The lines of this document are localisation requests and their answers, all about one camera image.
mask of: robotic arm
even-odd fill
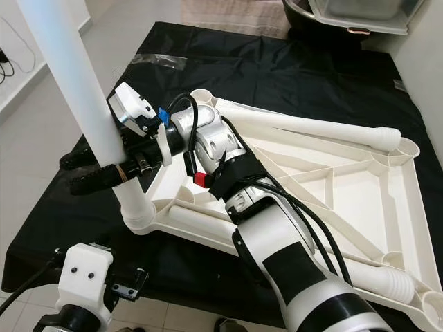
[[[71,181],[73,194],[119,185],[168,165],[173,155],[184,151],[187,174],[225,202],[237,225],[233,243],[239,257],[276,293],[288,331],[392,331],[350,284],[314,259],[315,234],[300,212],[302,205],[267,173],[218,110],[198,106],[197,121],[195,104],[172,115],[171,109],[156,114],[125,83],[109,103],[125,126],[122,135],[130,158]],[[205,173],[197,172],[194,152],[187,149],[191,146]],[[69,169],[93,161],[85,150],[63,157],[60,165]],[[144,281],[141,277],[134,288],[116,286],[109,277],[112,260],[108,248],[69,248],[59,285],[61,311],[44,316],[34,331],[52,331],[50,326],[58,326],[58,331],[104,331],[118,297],[136,299]]]

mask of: black tablecloth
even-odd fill
[[[180,92],[205,88],[217,97],[280,113],[400,129],[422,151],[415,164],[442,270],[443,173],[419,111],[408,94],[395,87],[401,78],[389,55],[315,49],[302,41],[165,23],[154,25],[137,53],[186,58],[183,68],[164,60],[127,67],[119,83],[126,81],[156,107]],[[4,291],[16,289],[54,248],[101,241],[117,252],[119,277],[136,267],[149,271],[144,296],[282,326],[273,292],[253,283],[238,258],[161,232],[132,234],[123,225],[111,190],[70,196],[66,180],[83,171],[59,171],[26,219],[8,249]],[[143,186],[150,181],[143,179]],[[40,284],[57,283],[59,276],[53,272]],[[396,331],[417,330],[405,315],[376,309]]]

